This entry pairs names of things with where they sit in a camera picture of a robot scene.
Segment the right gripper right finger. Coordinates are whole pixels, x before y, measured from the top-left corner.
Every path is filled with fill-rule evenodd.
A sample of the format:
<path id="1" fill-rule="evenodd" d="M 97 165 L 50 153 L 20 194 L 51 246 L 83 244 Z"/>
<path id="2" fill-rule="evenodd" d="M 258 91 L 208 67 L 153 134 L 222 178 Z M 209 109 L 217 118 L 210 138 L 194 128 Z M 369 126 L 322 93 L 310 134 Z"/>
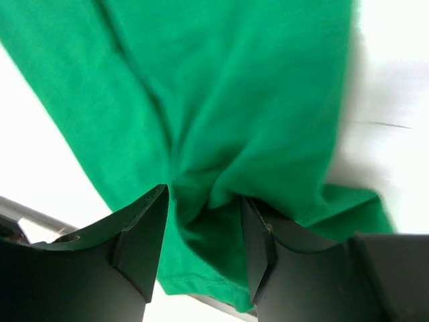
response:
<path id="1" fill-rule="evenodd" d="M 336 243 L 241 199 L 251 302 L 260 321 L 427 321 L 428 236 Z"/>

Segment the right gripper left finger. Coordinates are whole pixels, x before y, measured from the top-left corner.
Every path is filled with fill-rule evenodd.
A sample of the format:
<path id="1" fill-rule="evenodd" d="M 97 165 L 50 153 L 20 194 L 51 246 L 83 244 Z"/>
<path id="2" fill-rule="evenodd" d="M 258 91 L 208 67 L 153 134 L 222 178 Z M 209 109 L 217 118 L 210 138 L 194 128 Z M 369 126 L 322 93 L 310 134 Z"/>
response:
<path id="1" fill-rule="evenodd" d="M 168 214 L 159 184 L 87 227 L 1 200 L 2 321 L 141 321 Z"/>

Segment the green t shirt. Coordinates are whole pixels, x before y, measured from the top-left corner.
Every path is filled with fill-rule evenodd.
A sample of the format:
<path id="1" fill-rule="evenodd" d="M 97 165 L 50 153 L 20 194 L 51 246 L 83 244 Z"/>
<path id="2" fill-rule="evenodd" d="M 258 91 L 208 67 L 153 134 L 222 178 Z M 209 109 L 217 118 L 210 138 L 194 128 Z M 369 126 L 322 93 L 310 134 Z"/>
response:
<path id="1" fill-rule="evenodd" d="M 170 189 L 158 280 L 251 308 L 239 197 L 343 241 L 391 233 L 328 184 L 352 1 L 2 1 L 1 42 L 112 210 Z"/>

